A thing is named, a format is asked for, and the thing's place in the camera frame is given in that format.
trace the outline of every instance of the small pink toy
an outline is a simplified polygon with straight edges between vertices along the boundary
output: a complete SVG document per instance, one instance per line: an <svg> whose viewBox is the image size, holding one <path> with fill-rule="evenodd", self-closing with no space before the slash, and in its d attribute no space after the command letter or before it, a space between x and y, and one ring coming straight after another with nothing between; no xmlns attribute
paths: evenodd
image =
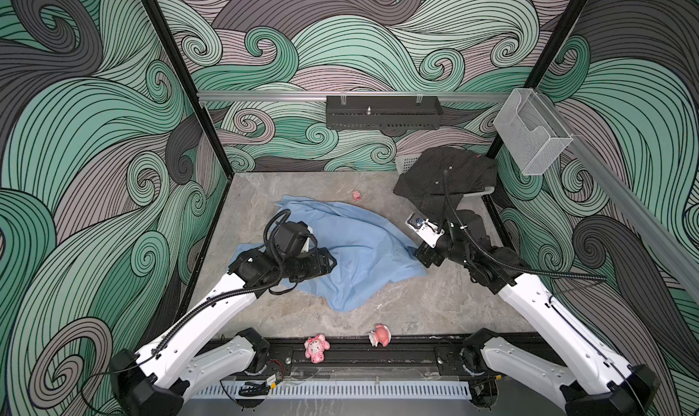
<svg viewBox="0 0 699 416"><path fill-rule="evenodd" d="M388 326L376 324L376 330L369 332L369 341L372 346L379 346L381 343L384 348L387 347L391 342L391 332Z"/></svg>
<svg viewBox="0 0 699 416"><path fill-rule="evenodd" d="M330 343L325 340L325 335L318 334L315 337L309 337L306 343L303 343L306 348L306 358L312 363L320 363L325 359L323 351L330 349Z"/></svg>

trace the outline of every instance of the black vertical post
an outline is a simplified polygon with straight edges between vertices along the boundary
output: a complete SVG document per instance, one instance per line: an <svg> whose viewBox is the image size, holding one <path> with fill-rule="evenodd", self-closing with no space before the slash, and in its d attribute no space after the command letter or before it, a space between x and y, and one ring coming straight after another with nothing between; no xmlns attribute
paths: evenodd
<svg viewBox="0 0 699 416"><path fill-rule="evenodd" d="M185 60L182 55L179 54L177 43L175 43L175 38L170 32L170 27L168 27L167 21L165 20L165 15L163 15L157 0L141 0L143 7L145 8L148 18L155 29L155 33L160 38L165 53L167 53L170 62L173 64L175 75L177 75L179 82L182 84L182 88L185 90L185 94L191 103L191 107L194 108L194 114L197 115L201 127L204 128L204 132L211 143L211 147L214 149L216 158L218 158L223 167L223 172L226 176L231 179L233 177L233 168L231 163L228 161L226 152L223 150L223 145L216 136L216 129L214 128L214 123L211 122L211 117L204 110L204 108L199 104L199 99L197 97L197 86L194 84L194 80L191 78L187 66L185 65Z"/></svg>
<svg viewBox="0 0 699 416"><path fill-rule="evenodd" d="M543 52L541 52L539 59L529 73L529 77L526 82L524 82L524 88L537 88L539 86L546 71L548 71L549 67L554 62L558 51L564 46L565 40L568 39L573 27L575 27L575 22L587 1L588 0L570 0L570 2L568 2L568 6L565 7L564 13L561 14L561 18L554 28L554 33L544 46ZM486 157L497 157L500 148L502 148L502 138L498 135L495 136L495 140L490 144Z"/></svg>

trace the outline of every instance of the pink and white figurine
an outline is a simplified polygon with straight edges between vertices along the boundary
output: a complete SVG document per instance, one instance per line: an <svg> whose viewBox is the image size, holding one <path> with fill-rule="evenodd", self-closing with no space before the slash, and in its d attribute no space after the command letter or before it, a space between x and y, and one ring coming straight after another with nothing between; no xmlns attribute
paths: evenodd
<svg viewBox="0 0 699 416"><path fill-rule="evenodd" d="M379 343L385 348L391 341L391 332L388 326L376 324L376 329L369 332L369 341L372 346L379 346Z"/></svg>
<svg viewBox="0 0 699 416"><path fill-rule="evenodd" d="M325 359L323 352L330 349L330 343L325 340L325 335L318 334L315 337L309 337L306 343L303 343L306 348L306 358L312 363L320 363Z"/></svg>

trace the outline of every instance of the black cloth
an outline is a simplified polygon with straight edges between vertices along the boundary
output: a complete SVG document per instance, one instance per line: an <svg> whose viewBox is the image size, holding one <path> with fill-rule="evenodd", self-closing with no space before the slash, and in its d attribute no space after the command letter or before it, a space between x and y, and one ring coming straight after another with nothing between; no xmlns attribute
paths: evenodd
<svg viewBox="0 0 699 416"><path fill-rule="evenodd" d="M444 170L449 171L449 193L454 204L464 193L494 187L498 176L494 159L470 150L431 148L422 152L415 164L400 175L394 193L407 198L428 219L442 219L447 215Z"/></svg>

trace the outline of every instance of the light blue fabric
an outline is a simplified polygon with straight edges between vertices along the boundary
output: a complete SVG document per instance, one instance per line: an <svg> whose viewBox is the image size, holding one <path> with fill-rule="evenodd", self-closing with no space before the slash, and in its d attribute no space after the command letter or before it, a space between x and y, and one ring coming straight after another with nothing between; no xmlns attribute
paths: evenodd
<svg viewBox="0 0 699 416"><path fill-rule="evenodd" d="M277 205L292 211L290 221L304 221L311 227L320 247L327 247L337 260L329 275L296 288L326 298L333 310L354 310L387 282L427 275L412 255L413 241L378 214L346 203L294 196L284 196ZM233 259L257 246L238 245ZM288 280L283 284L291 287Z"/></svg>

